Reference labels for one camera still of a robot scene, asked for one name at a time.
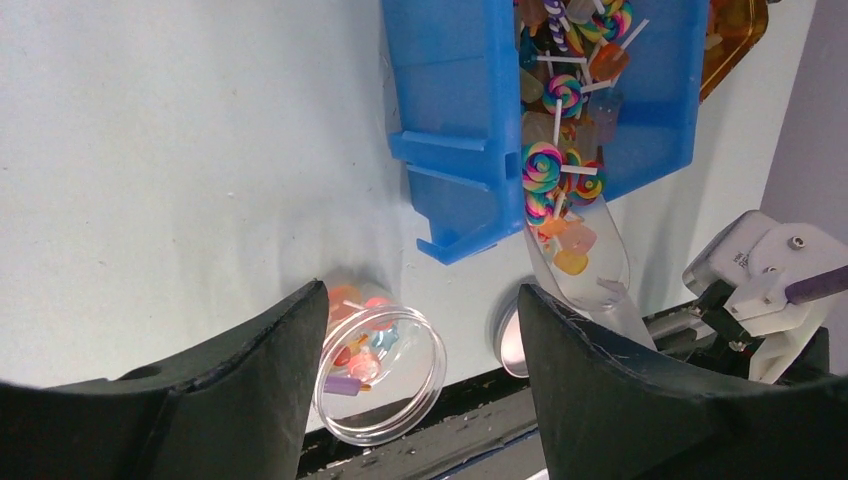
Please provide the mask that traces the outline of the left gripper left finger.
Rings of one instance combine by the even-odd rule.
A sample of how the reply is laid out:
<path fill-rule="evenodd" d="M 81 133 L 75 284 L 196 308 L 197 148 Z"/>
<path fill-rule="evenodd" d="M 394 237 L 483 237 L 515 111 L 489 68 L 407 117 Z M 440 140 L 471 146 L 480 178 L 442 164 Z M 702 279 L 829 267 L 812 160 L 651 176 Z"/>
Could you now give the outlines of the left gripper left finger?
<path fill-rule="evenodd" d="M 5 479 L 292 479 L 328 317 L 313 280 L 230 330 L 131 370 L 1 386 Z"/>

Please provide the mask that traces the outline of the clear plastic scoop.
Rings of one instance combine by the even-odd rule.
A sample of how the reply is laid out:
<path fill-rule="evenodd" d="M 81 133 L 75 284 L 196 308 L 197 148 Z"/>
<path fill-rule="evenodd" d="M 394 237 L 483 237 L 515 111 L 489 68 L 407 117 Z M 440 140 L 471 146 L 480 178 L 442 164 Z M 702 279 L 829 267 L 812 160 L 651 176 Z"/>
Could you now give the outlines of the clear plastic scoop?
<path fill-rule="evenodd" d="M 572 206 L 523 236 L 537 283 L 593 322 L 649 349 L 654 340 L 629 293 L 630 263 L 607 202 Z"/>

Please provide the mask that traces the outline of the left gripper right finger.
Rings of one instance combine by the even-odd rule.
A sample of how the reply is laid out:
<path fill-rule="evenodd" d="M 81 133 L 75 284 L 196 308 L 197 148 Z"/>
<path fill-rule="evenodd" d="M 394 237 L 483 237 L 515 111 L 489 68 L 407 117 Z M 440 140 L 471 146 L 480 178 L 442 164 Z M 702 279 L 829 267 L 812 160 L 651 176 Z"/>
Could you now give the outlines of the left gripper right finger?
<path fill-rule="evenodd" d="M 518 294 L 553 479 L 843 479 L 847 381 L 798 386 L 705 370 L 594 323 L 541 287 Z"/>

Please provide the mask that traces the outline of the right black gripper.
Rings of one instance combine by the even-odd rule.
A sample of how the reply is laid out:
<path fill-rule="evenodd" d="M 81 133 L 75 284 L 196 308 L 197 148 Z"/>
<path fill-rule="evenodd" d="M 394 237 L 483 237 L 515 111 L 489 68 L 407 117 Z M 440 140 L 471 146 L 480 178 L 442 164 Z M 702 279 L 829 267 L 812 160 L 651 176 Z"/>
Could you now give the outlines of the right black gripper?
<path fill-rule="evenodd" d="M 657 350 L 675 360 L 724 375 L 747 379 L 753 354 L 764 339 L 739 335 L 741 327 L 717 331 L 703 321 L 707 311 L 693 300 L 645 318 Z M 794 386 L 829 376 L 829 331 L 820 327 L 789 367 L 775 381 Z"/>

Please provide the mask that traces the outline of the blue plastic candy bin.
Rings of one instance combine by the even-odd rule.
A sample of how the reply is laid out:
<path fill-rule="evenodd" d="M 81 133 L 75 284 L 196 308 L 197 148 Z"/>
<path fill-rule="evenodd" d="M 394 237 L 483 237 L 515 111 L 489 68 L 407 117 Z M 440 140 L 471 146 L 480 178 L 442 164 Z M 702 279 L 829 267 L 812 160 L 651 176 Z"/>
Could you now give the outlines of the blue plastic candy bin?
<path fill-rule="evenodd" d="M 414 210 L 429 223 L 418 249 L 450 265 L 523 229 L 519 54 L 505 1 L 382 5 Z M 624 103 L 604 147 L 612 201 L 693 158 L 708 5 L 639 1 L 646 29 L 618 88 Z"/>

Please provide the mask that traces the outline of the clear plastic jar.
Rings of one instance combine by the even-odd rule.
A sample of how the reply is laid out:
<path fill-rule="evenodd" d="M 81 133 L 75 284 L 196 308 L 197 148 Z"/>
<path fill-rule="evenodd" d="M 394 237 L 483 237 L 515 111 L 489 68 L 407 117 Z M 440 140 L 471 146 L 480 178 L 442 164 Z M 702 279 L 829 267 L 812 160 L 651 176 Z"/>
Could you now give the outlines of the clear plastic jar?
<path fill-rule="evenodd" d="M 323 427 L 354 446 L 402 437 L 435 406 L 447 351 L 418 310 L 366 281 L 338 280 L 312 405 Z"/>

